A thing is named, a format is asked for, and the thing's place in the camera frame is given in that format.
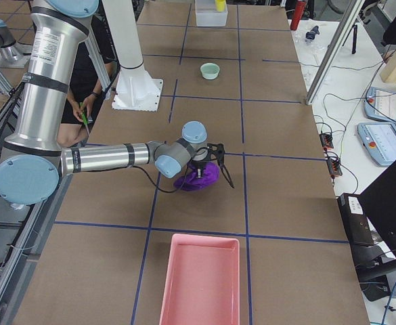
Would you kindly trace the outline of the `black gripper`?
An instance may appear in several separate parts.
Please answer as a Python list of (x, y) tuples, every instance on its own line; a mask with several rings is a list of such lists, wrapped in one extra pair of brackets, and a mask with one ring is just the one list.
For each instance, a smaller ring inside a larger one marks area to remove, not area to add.
[(231, 188), (235, 188), (232, 177), (224, 164), (225, 149), (222, 143), (210, 144), (197, 149), (195, 157), (192, 159), (192, 165), (196, 168), (197, 178), (204, 177), (206, 165), (211, 161), (217, 161), (220, 172)]

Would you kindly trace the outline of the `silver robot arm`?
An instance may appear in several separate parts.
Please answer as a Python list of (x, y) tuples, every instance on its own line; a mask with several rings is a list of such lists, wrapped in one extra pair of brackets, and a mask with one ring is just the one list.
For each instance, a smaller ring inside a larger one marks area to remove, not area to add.
[(163, 81), (153, 79), (144, 67), (130, 2), (35, 1), (31, 17), (37, 32), (22, 77), (22, 105), (0, 160), (0, 197), (8, 202), (42, 202), (54, 193), (62, 176), (80, 172), (154, 164), (172, 178), (191, 166), (203, 176), (212, 160), (223, 166), (223, 146), (208, 143), (206, 129), (198, 121), (186, 123), (172, 144), (60, 147), (57, 136), (77, 49), (93, 39), (91, 20), (99, 6), (105, 9), (120, 65), (113, 108), (155, 111), (158, 107)]
[(0, 68), (24, 68), (30, 60), (32, 45), (17, 42), (0, 19)]

